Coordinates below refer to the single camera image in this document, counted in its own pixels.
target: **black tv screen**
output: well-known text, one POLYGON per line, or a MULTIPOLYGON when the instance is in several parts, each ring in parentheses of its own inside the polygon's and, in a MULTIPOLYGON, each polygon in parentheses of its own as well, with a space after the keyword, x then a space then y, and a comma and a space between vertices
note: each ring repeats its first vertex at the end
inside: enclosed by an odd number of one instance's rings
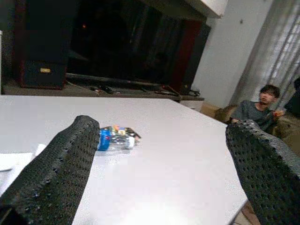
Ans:
POLYGON ((168 83, 182 29, 139 0, 82 0, 67 72, 168 83))

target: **gray shirt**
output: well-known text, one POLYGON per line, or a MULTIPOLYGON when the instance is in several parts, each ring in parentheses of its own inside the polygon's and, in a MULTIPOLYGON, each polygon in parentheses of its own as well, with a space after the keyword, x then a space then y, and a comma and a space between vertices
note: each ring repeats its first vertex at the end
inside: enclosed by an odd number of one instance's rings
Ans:
POLYGON ((273 113, 270 109, 259 111, 255 106, 255 102, 250 101, 243 101, 231 115, 231 118, 253 120, 263 131, 266 131, 274 123, 273 113))

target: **white curtain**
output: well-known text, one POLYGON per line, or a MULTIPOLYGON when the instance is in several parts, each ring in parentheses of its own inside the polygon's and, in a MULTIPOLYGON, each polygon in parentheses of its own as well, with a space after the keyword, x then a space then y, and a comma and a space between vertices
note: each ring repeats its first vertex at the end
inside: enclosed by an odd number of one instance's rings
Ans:
POLYGON ((278 86, 281 96, 272 109, 283 108, 294 94, 300 76, 300 0, 274 0, 256 40, 244 73, 231 99, 257 101, 266 84, 278 86))

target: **gold label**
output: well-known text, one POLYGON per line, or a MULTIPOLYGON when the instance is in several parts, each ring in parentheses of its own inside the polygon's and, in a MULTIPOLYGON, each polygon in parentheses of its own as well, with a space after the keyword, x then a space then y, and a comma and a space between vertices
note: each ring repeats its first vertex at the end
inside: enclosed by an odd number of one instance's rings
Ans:
POLYGON ((40 71, 41 73, 50 73, 50 72, 51 72, 51 69, 49 69, 49 68, 40 68, 39 71, 40 71))

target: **black speaker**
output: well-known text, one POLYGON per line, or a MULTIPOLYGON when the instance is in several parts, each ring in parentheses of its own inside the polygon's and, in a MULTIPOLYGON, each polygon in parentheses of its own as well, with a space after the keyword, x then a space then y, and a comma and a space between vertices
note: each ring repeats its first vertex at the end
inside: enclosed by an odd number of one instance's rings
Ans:
POLYGON ((21 87, 62 89, 78 0, 16 0, 15 76, 21 87))

